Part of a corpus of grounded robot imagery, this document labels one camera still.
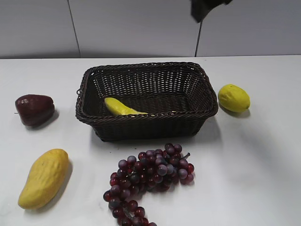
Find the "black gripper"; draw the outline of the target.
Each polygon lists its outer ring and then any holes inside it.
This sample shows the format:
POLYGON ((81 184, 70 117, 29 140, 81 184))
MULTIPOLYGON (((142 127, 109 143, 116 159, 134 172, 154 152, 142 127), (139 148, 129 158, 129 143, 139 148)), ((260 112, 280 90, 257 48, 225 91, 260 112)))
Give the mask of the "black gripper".
POLYGON ((232 0, 191 0, 191 16, 193 19, 200 23, 204 18, 219 5, 228 5, 232 0))

